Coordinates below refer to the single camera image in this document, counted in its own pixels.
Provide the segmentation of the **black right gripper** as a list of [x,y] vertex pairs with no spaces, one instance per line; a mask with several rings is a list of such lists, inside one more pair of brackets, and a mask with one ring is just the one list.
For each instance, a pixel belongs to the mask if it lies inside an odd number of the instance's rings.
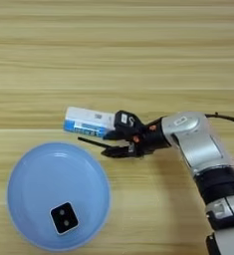
[[[104,135],[106,140],[121,140],[120,131],[111,130]],[[111,158],[142,157],[153,154],[158,149],[170,147],[162,130],[162,118],[145,125],[139,133],[131,138],[128,146],[110,146],[102,151],[102,155]]]

